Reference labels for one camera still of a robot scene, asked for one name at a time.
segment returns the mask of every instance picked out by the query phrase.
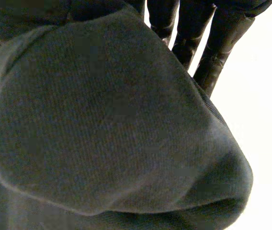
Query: dark sleeve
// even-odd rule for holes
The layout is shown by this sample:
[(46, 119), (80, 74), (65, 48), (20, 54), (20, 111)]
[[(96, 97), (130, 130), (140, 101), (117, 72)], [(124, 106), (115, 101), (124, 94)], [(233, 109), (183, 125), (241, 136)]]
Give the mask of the dark sleeve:
[(0, 182), (86, 217), (213, 230), (244, 209), (252, 171), (217, 109), (127, 7), (0, 48)]

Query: white background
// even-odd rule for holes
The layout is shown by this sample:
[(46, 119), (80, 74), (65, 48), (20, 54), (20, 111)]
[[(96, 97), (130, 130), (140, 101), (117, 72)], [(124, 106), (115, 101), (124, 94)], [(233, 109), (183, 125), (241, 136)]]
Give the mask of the white background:
[[(147, 9), (145, 17), (149, 26)], [(210, 24), (190, 67), (191, 76), (204, 50), (209, 27)], [(272, 5), (256, 17), (252, 27), (235, 45), (211, 100), (254, 173), (249, 203), (227, 230), (272, 230)]]

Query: dark gray fabric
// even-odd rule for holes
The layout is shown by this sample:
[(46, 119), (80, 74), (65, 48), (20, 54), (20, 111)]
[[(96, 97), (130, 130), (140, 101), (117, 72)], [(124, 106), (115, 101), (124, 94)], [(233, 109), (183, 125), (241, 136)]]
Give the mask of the dark gray fabric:
[(0, 44), (38, 26), (63, 25), (71, 0), (0, 0)]
[(222, 116), (117, 6), (0, 48), (9, 230), (220, 230), (245, 208), (252, 171)]

